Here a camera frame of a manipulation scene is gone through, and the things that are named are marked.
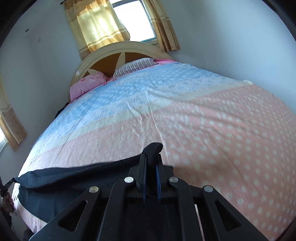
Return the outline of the person's left hand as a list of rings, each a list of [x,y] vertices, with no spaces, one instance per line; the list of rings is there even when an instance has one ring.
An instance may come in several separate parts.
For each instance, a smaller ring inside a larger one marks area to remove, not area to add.
[[[4,196],[1,196],[1,212],[3,215],[10,215],[14,213],[14,202],[11,198],[9,192],[7,192]]]

